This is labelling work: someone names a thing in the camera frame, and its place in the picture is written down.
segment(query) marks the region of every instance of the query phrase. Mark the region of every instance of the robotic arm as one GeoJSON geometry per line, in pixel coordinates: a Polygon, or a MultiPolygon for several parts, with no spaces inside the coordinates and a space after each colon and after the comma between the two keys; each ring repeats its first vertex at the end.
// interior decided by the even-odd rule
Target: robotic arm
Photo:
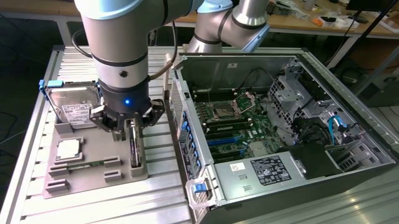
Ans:
{"type": "Polygon", "coordinates": [[[268,0],[205,0],[197,9],[197,23],[188,52],[221,52],[221,41],[245,53],[259,47],[269,26],[268,0]]]}
{"type": "Polygon", "coordinates": [[[85,28],[90,57],[98,74],[104,104],[90,110],[90,120],[105,131],[124,130],[126,119],[140,127],[154,125],[161,100],[148,96],[148,33],[199,9],[189,52],[220,52],[221,41],[252,52],[265,25],[267,0],[74,0],[85,28]]]}

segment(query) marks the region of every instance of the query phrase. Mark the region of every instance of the cpu processor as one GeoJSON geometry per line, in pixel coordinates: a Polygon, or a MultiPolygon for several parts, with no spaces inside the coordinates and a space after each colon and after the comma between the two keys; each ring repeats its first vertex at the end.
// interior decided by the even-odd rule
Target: cpu processor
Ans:
{"type": "Polygon", "coordinates": [[[219,104],[213,105],[213,115],[215,118],[233,117],[235,111],[229,104],[219,104]]]}
{"type": "Polygon", "coordinates": [[[64,140],[57,145],[56,160],[65,160],[78,157],[78,139],[64,140]]]}
{"type": "Polygon", "coordinates": [[[73,129],[96,126],[89,120],[89,108],[100,104],[94,81],[62,83],[53,80],[48,82],[45,93],[62,123],[69,123],[73,129]]]}

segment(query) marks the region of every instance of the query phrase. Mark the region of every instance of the aluminum profile table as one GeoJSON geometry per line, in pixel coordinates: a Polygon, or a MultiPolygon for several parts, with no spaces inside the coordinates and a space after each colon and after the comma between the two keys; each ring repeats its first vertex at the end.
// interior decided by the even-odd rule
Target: aluminum profile table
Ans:
{"type": "MultiPolygon", "coordinates": [[[[285,50],[301,52],[311,59],[311,55],[300,49],[285,50]]],[[[237,52],[231,48],[225,48],[224,51],[237,52]]],[[[259,49],[257,53],[272,51],[281,52],[281,49],[259,49]]],[[[149,48],[149,74],[164,65],[164,54],[170,52],[172,47],[149,48]]],[[[54,50],[44,79],[64,81],[96,79],[93,62],[72,47],[54,50]]],[[[161,97],[161,85],[161,78],[150,82],[150,98],[161,97]]],[[[154,127],[144,130],[149,172],[146,180],[42,199],[40,194],[44,187],[53,122],[54,114],[42,95],[38,95],[4,200],[1,224],[191,223],[165,115],[154,127]]],[[[397,207],[399,168],[396,167],[339,195],[252,218],[240,224],[393,224],[399,223],[397,207]]]]}

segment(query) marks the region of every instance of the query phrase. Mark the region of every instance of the hard drive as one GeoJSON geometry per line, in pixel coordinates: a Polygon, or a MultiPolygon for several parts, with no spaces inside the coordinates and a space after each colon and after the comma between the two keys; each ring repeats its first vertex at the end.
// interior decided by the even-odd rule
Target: hard drive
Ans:
{"type": "Polygon", "coordinates": [[[53,80],[48,82],[45,93],[62,123],[69,123],[73,129],[96,126],[89,120],[89,108],[100,104],[94,81],[62,83],[53,80]]]}

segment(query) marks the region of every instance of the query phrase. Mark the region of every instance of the hard drive label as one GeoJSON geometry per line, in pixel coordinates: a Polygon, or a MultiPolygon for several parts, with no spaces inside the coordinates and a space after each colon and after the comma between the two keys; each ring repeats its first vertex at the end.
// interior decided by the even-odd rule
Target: hard drive label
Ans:
{"type": "Polygon", "coordinates": [[[277,155],[251,160],[251,165],[263,186],[291,180],[291,176],[277,155]]]}
{"type": "Polygon", "coordinates": [[[84,125],[92,123],[89,120],[89,107],[92,104],[64,105],[62,110],[70,125],[84,125]]]}

